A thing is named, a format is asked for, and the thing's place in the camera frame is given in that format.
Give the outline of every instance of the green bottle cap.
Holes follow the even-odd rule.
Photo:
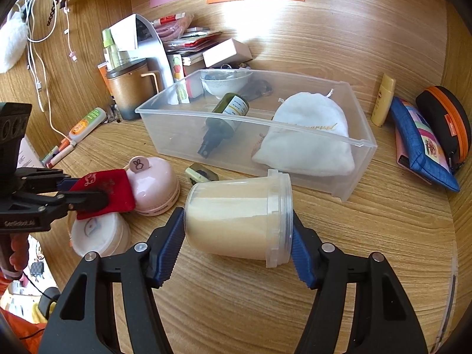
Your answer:
[[[112,31],[110,28],[102,30],[101,35],[103,36],[103,47],[107,48],[110,45],[113,45],[115,41],[113,41]]]

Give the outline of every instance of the screw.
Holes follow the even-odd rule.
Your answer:
[[[322,245],[322,250],[325,253],[332,253],[332,252],[334,252],[334,249],[335,249],[335,247],[332,243],[326,242]]]
[[[135,250],[138,253],[144,252],[147,249],[147,243],[146,242],[140,242],[135,245]]]
[[[88,252],[88,253],[85,255],[85,259],[86,259],[87,262],[93,261],[96,257],[97,257],[97,253],[96,253],[96,252]]]
[[[374,254],[372,254],[372,258],[374,259],[374,261],[376,262],[382,262],[385,257],[383,256],[382,253],[378,253],[378,252],[375,252]]]

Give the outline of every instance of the pink lid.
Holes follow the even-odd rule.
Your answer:
[[[170,209],[180,194],[171,164],[159,157],[133,157],[126,171],[136,200],[136,211],[156,216]]]

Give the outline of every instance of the mug handle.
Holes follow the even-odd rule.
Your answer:
[[[156,86],[156,93],[159,93],[162,90],[162,88],[160,88],[160,86],[159,86],[159,82],[160,82],[160,73],[159,73],[159,71],[153,70],[153,71],[150,71],[148,73],[141,74],[141,77],[147,77],[147,76],[154,77],[154,85]]]

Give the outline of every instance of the red envelope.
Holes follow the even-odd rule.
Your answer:
[[[77,212],[77,219],[87,219],[102,214],[126,213],[136,207],[133,189],[129,183],[126,170],[105,170],[90,173],[76,182],[71,191],[100,190],[108,194],[108,206],[96,212]]]

